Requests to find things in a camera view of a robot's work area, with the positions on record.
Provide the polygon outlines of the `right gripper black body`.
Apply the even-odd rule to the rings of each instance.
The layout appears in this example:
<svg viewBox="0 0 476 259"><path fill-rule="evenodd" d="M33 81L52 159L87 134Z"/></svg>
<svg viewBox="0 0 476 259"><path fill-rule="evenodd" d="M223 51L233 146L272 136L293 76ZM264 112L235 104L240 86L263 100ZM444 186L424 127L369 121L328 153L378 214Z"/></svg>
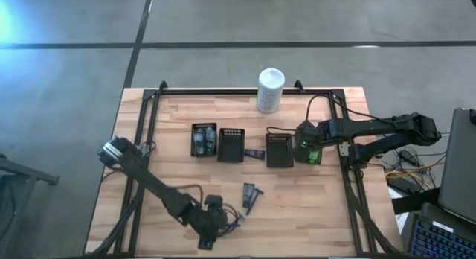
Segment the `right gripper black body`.
<svg viewBox="0 0 476 259"><path fill-rule="evenodd" d="M314 126L310 121L303 121L295 131L295 149L322 150L324 131L321 125Z"/></svg>

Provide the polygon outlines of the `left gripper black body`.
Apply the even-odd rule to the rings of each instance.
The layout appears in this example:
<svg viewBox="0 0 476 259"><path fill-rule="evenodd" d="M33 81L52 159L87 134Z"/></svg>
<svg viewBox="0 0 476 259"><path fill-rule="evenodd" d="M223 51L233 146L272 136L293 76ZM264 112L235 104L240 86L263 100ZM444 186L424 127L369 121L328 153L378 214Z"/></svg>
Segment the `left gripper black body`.
<svg viewBox="0 0 476 259"><path fill-rule="evenodd" d="M194 209L193 229L200 240L215 240L220 230L226 229L228 217L223 210L223 198L219 195L207 195L204 210L201 206Z"/></svg>

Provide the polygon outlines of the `black plastic basket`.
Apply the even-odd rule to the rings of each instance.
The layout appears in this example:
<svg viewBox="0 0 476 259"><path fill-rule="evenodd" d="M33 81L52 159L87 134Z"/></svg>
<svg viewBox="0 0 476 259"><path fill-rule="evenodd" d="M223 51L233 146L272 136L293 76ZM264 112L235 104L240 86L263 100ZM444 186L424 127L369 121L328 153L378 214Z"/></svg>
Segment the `black plastic basket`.
<svg viewBox="0 0 476 259"><path fill-rule="evenodd" d="M193 124L190 155L195 157L215 156L218 145L216 123Z"/></svg>
<svg viewBox="0 0 476 259"><path fill-rule="evenodd" d="M290 134L266 134L266 165L270 168L294 167Z"/></svg>
<svg viewBox="0 0 476 259"><path fill-rule="evenodd" d="M245 130L221 128L219 130L219 162L241 163L244 161Z"/></svg>
<svg viewBox="0 0 476 259"><path fill-rule="evenodd" d="M309 151L311 150L308 150L308 149L295 149L293 151L294 153L294 159L296 162L299 162L299 163L303 163L303 164L309 164L308 163L308 155L309 155Z"/></svg>

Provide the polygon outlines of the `dark grey sachet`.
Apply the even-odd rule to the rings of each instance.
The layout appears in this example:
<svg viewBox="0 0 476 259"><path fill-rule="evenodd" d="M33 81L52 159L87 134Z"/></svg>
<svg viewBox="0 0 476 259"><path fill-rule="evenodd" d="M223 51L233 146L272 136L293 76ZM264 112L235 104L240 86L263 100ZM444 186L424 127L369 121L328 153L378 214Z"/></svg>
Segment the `dark grey sachet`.
<svg viewBox="0 0 476 259"><path fill-rule="evenodd" d="M242 190L242 206L249 208L254 195L255 184L245 182Z"/></svg>

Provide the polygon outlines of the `dark blue sachet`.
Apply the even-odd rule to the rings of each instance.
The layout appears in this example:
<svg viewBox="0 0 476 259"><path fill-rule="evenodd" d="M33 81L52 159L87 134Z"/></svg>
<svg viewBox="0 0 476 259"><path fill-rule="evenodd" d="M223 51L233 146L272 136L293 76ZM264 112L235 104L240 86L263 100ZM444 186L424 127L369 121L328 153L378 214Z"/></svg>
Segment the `dark blue sachet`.
<svg viewBox="0 0 476 259"><path fill-rule="evenodd" d="M251 149L245 149L244 150L244 155L247 157L251 157L254 159L259 159L264 161L266 159L266 152L265 150L251 150Z"/></svg>

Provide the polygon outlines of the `white wipes canister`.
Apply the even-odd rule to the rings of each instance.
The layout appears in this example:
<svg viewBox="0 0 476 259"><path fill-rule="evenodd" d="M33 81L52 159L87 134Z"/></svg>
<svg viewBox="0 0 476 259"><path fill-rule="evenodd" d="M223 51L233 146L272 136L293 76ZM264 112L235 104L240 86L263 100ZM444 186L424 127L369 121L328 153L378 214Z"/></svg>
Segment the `white wipes canister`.
<svg viewBox="0 0 476 259"><path fill-rule="evenodd" d="M257 108L260 112L271 114L277 111L285 82L286 78L279 69L261 71L257 90Z"/></svg>

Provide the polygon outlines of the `black power adapter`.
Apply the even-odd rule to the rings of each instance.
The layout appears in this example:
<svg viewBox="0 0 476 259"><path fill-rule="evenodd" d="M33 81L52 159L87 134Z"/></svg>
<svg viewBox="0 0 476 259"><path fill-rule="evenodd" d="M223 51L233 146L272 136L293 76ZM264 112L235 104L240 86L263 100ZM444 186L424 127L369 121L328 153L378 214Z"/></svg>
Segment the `black power adapter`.
<svg viewBox="0 0 476 259"><path fill-rule="evenodd" d="M419 187L407 179L387 179L387 184L404 194L414 194L419 191Z"/></svg>
<svg viewBox="0 0 476 259"><path fill-rule="evenodd" d="M411 153L407 150L400 150L397 154L401 160L413 165L414 167L422 166L417 154Z"/></svg>

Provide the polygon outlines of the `grey laptop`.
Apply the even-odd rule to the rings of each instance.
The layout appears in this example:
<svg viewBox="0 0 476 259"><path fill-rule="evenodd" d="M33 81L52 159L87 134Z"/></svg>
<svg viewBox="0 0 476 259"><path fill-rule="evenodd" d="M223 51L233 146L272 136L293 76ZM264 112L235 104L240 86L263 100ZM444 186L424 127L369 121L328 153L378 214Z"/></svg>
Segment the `grey laptop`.
<svg viewBox="0 0 476 259"><path fill-rule="evenodd" d="M476 109L453 112L439 204L476 224Z"/></svg>

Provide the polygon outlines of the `backlit black keyboard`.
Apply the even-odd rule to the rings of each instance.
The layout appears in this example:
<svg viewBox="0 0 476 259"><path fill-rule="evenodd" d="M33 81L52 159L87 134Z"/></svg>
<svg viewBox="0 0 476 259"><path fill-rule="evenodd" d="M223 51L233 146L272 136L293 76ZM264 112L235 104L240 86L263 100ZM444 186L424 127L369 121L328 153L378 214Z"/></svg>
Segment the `backlit black keyboard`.
<svg viewBox="0 0 476 259"><path fill-rule="evenodd" d="M431 259L476 259L476 236L416 216L408 252L416 257Z"/></svg>

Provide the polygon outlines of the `black metal stand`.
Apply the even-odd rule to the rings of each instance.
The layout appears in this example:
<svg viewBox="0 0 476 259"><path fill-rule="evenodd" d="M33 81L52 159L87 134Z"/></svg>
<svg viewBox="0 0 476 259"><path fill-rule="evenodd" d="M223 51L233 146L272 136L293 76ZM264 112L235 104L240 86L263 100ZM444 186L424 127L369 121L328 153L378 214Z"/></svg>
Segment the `black metal stand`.
<svg viewBox="0 0 476 259"><path fill-rule="evenodd" d="M0 259L15 246L24 212L38 181L57 185L53 176L9 160L0 153Z"/></svg>

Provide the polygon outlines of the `black aluminium table frame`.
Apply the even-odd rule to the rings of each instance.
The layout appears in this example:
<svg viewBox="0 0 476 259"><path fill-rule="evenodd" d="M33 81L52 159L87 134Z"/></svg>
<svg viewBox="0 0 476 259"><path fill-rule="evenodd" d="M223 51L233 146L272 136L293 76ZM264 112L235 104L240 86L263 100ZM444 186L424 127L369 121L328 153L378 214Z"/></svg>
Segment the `black aluminium table frame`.
<svg viewBox="0 0 476 259"><path fill-rule="evenodd" d="M183 185L193 196L218 194L236 209L242 207L242 186L255 184L261 195L240 227L217 240L210 251L198 249L198 235L170 217L161 201L145 193L137 243L123 242L128 255L168 257L317 257L356 253L344 182L336 147L324 150L317 166L269 168L258 159L223 163L214 157L190 155L191 127L216 123L220 128L245 130L245 146L266 146L266 128L295 128L302 120L330 117L329 103L288 88L277 112L264 115L256 108L253 89L165 89L158 100L149 89L127 89L120 100L114 131L134 138L140 111L156 113L155 149L149 168L168 185Z"/></svg>

